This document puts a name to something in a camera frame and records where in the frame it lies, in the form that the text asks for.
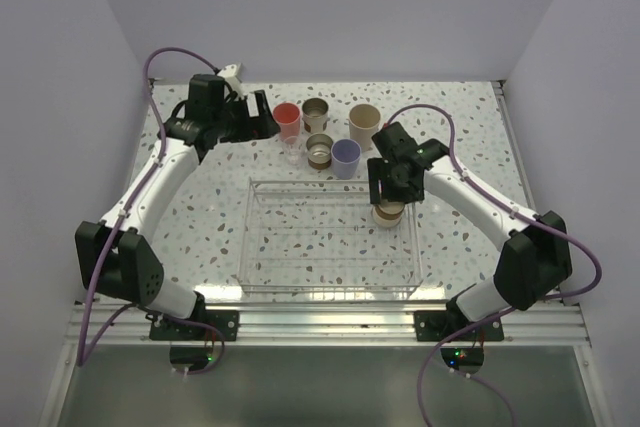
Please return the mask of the clear glass cup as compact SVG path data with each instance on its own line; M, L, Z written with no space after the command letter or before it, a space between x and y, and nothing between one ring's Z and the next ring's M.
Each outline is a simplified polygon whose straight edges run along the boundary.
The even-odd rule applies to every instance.
M291 165L298 165L305 155L305 140L301 136L291 136L284 140L283 152Z

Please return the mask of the cream steel cup brown band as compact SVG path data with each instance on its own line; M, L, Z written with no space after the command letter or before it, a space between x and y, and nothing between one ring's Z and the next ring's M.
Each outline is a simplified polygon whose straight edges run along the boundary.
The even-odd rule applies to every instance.
M383 200L372 207L372 218L382 228L394 228L402 220L405 204Z

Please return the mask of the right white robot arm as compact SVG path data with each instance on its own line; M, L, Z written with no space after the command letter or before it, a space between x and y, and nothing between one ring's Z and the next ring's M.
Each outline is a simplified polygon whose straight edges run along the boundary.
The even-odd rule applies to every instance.
M539 215L461 166L436 139L417 143L399 123L372 137L379 155L367 162L374 221L398 224L406 206L432 194L454 207L499 252L494 274L449 300L434 322L440 336L468 339L481 320L508 308L525 311L572 272L566 224L555 212Z

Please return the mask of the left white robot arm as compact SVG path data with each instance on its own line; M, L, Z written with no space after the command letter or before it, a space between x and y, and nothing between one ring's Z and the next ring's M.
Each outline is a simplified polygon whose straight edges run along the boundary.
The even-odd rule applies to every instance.
M166 279L151 241L174 196L209 151L279 132L264 91L243 94L221 76L193 76L186 100L164 120L147 163L124 196L99 221L82 222L76 230L88 295L173 317L182 337L201 337L208 326L202 295Z

